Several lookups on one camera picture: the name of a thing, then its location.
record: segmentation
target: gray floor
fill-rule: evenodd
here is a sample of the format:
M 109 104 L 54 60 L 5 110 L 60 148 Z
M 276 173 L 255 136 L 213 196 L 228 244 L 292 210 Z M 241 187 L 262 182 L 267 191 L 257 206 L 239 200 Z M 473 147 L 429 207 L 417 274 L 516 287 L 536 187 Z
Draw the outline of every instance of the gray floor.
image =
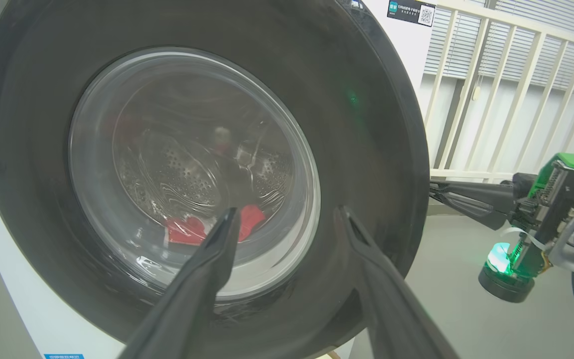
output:
M 552 268 L 523 304 L 486 293 L 477 275 L 496 232 L 461 216 L 431 216 L 407 281 L 462 359 L 574 358 L 570 275 Z M 360 335 L 352 359 L 372 358 Z M 0 359 L 40 359 L 0 277 Z

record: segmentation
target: front-loading washing machine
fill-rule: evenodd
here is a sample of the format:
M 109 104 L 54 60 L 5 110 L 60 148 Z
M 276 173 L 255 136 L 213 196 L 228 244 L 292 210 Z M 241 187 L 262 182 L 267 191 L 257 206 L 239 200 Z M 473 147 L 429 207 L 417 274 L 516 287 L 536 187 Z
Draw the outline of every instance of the front-loading washing machine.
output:
M 209 357 L 364 327 L 333 209 L 405 274 L 429 187 L 431 28 L 372 2 L 0 1 L 0 272 L 42 355 L 116 357 L 228 207 Z

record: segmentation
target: qr code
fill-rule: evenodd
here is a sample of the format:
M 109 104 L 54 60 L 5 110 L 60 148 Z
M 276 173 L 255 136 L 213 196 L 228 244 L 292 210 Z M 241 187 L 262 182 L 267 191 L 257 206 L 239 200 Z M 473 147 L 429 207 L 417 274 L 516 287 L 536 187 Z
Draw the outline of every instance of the qr code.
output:
M 435 13 L 434 7 L 426 5 L 420 6 L 420 17 L 418 18 L 418 23 L 426 26 L 433 25 L 433 13 Z

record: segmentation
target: door glass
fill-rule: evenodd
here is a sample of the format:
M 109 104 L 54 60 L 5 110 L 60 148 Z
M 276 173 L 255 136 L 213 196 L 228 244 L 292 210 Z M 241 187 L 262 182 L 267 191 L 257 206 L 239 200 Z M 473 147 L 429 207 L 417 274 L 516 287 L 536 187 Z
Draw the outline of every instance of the door glass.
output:
M 146 285 L 167 286 L 238 207 L 220 300 L 284 279 L 319 216 L 316 165 L 289 111 L 258 79 L 197 50 L 150 49 L 102 71 L 75 111 L 70 168 L 91 225 Z

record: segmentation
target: blue logo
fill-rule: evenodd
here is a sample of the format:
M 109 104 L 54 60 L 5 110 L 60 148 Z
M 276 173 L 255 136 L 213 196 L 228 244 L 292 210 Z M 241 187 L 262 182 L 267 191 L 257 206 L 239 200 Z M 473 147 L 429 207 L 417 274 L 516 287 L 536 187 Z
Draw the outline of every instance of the blue logo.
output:
M 84 359 L 83 354 L 44 354 L 46 359 Z

